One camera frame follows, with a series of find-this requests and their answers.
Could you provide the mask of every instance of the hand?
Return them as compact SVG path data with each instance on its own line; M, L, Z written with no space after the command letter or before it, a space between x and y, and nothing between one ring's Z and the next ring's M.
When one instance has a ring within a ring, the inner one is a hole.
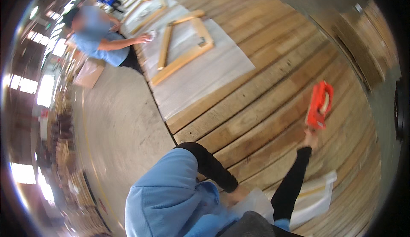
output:
M309 129L305 129L305 140L303 141L303 147L311 147L312 150L318 147L319 139L316 133L312 132Z
M116 23L114 26L111 27L111 30L113 32L117 32L120 30L120 28L121 28L121 23Z
M151 39L151 35L144 33L141 36L135 38L135 44L145 43L147 40Z
M242 201L249 194L249 190L241 185L231 193L227 194L228 197L228 207L232 207L238 202Z

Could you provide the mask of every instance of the yellow line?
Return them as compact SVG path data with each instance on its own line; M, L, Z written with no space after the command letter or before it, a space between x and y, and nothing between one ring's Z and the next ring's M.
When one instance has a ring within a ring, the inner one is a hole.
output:
M89 142L88 142L88 135L87 135L87 127L86 127L86 124L85 124L84 88L82 89L82 122L83 122L83 125L84 125L84 133L85 133L85 140L86 140L87 148L88 148L88 154L90 155L91 165L93 166L94 173L95 173L95 177L97 178L98 187L100 187L100 191L101 191L101 193L103 194L102 196L104 197L104 200L105 200L105 202L107 203L108 208L111 210L111 213L113 214L115 220L117 220L117 222L118 222L118 224L120 225L120 227L121 227L123 230L125 230L124 227L123 227L123 225L120 223L120 220L118 220L118 218L115 216L115 213L114 213L114 211L112 210L111 205L110 205L110 203L108 202L107 197L105 196L105 193L104 193L104 191L103 191L103 189L102 189L102 186L101 186L100 179L98 178L97 171L96 171L95 166L94 166L93 158L92 158L92 156L91 156L90 144L89 144Z

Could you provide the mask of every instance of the metal bracket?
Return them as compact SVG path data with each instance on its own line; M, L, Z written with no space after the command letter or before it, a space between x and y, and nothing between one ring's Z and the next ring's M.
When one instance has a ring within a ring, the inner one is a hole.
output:
M206 45L206 40L205 40L205 38L204 37L200 37L201 38L201 42L200 43L198 43L198 46L200 47L200 48L202 48L203 46L205 46Z

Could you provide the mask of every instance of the plastic bag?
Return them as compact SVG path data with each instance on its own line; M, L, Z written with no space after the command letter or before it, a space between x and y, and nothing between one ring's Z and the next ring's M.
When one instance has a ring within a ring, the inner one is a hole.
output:
M239 217L246 211L255 211L270 224L274 224L274 208L261 189L253 189L248 196L231 208Z

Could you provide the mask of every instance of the cloth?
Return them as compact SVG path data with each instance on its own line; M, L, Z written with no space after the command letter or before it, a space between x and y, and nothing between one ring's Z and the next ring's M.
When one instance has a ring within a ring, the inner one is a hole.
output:
M200 172L227 192L238 186L235 177L203 146L182 143L131 187L126 201L127 236L299 236L289 232L287 217L293 211L311 153L310 147L297 151L295 163L271 200L275 224L271 225L252 211L238 219L219 203L213 183L196 183Z
M119 66L133 68L142 74L141 66L139 65L138 58L136 57L135 51L132 47L130 47L127 58Z
M304 147L297 150L295 162L271 199L272 207L274 207L275 225L277 220L286 219L280 222L280 225L283 226L285 226L284 223L287 222L286 229L282 229L289 231L290 217L292 216L296 199L302 188L306 167L309 164L311 154L311 147Z
M130 51L129 46L110 51L98 50L98 46L101 39L113 41L124 38L120 34L110 31L112 24L102 18L101 14L105 14L105 12L99 7L83 6L80 12L85 17L85 27L73 34L73 40L78 49L90 57L103 59L115 67L119 66L127 58Z
M269 222L254 211L243 214L238 222L227 227L216 237L296 237L300 235L287 232Z
M110 6L115 2L115 0L97 0L97 1L108 4Z
M216 236L239 218L219 201L216 186L196 182L198 162L174 148L130 189L126 200L128 237Z
M222 164L202 145L195 142L185 142L175 148L184 148L190 151L198 162L198 172L215 181L225 192L233 192L238 187L236 178L223 168Z

